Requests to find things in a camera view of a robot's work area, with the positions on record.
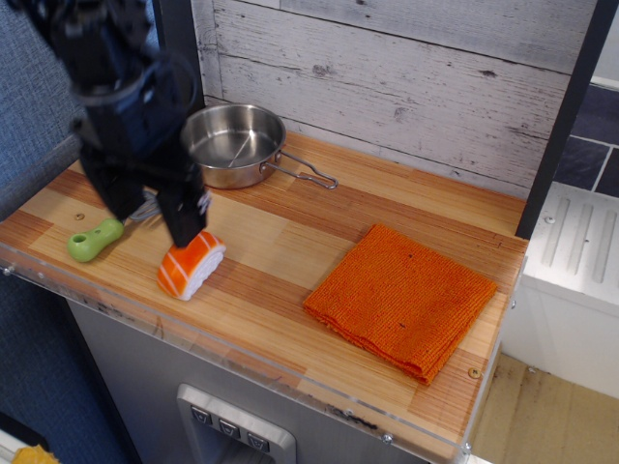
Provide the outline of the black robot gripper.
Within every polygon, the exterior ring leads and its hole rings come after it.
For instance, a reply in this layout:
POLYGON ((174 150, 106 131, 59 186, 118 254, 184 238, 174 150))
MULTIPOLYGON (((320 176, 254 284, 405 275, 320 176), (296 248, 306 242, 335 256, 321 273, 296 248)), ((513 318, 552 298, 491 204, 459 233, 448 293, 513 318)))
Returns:
POLYGON ((74 123, 80 162, 107 209, 119 220, 157 200, 177 247, 186 247, 208 222, 210 191, 180 142, 190 98, 179 86, 178 57, 147 57, 120 69, 89 60, 70 65, 72 94, 86 116, 74 123))

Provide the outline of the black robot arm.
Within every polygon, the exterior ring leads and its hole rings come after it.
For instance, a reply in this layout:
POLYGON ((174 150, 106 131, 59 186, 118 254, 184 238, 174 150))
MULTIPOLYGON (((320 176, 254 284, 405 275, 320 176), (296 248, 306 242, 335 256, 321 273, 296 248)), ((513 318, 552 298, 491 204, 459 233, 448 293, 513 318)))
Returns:
POLYGON ((207 225, 200 167, 181 141, 188 106, 174 57, 147 43, 143 1, 12 1, 63 64, 85 115, 72 123, 82 168, 108 210, 126 219, 154 189, 173 243, 207 225))

